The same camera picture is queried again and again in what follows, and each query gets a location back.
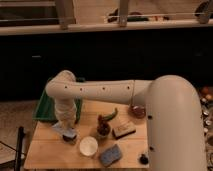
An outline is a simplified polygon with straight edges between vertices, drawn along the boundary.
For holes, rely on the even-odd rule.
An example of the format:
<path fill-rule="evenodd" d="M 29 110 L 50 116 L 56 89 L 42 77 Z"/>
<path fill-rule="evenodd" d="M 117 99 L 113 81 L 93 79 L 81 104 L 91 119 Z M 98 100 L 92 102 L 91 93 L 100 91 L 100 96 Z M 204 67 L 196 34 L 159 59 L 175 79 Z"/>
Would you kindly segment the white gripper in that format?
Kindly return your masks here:
<path fill-rule="evenodd" d="M 73 99 L 55 100 L 55 116 L 63 129 L 74 128 L 77 107 Z"/>

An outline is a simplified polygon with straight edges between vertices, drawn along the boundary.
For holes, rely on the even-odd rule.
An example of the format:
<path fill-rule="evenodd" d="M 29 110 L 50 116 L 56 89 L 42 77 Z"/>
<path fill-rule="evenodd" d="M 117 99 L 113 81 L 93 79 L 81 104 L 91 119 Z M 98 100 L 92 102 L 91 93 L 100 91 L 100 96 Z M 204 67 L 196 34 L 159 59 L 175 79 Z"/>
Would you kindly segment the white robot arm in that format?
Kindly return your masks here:
<path fill-rule="evenodd" d="M 207 171 L 200 99 L 188 80 L 165 75 L 155 80 L 73 82 L 56 75 L 45 90 L 61 102 L 84 98 L 143 106 L 150 171 Z"/>

